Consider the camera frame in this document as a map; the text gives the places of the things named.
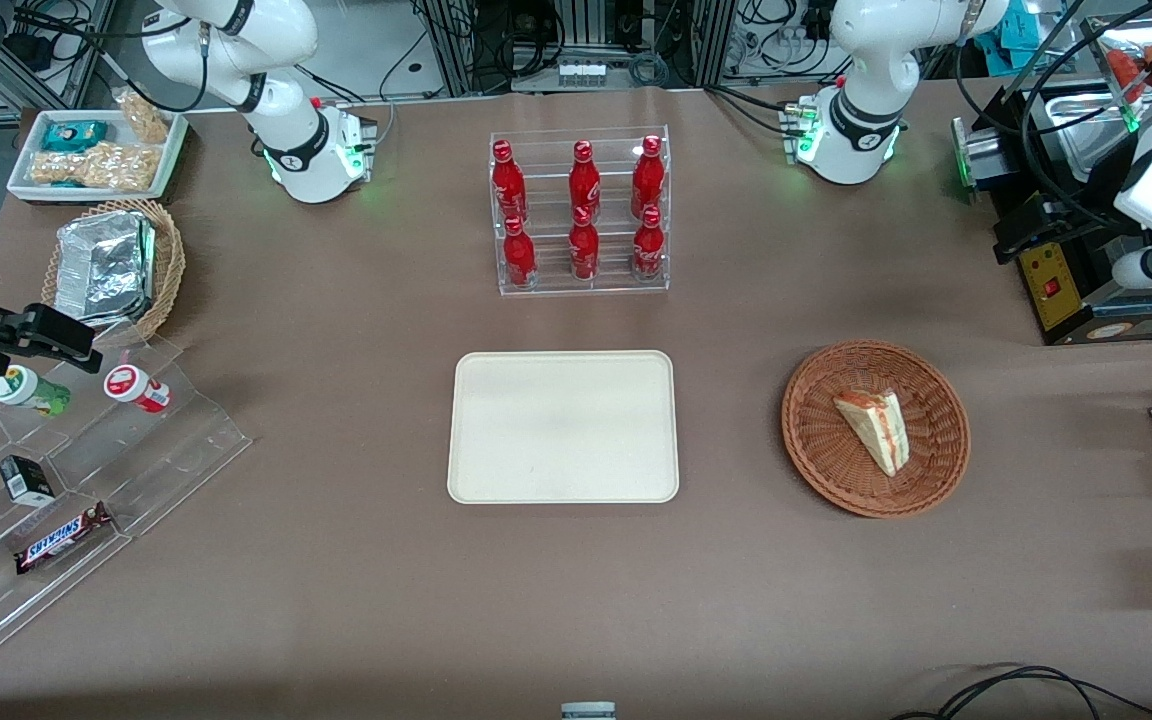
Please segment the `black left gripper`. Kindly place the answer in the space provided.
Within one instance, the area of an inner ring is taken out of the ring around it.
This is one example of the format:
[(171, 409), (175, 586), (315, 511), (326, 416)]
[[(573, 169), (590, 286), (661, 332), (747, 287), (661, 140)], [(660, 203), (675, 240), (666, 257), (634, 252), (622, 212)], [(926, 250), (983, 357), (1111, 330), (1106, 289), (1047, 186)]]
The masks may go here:
[(1043, 194), (993, 194), (996, 223), (993, 223), (993, 255), (998, 265), (1007, 265), (1030, 247), (1051, 242), (1071, 227), (1064, 202)]

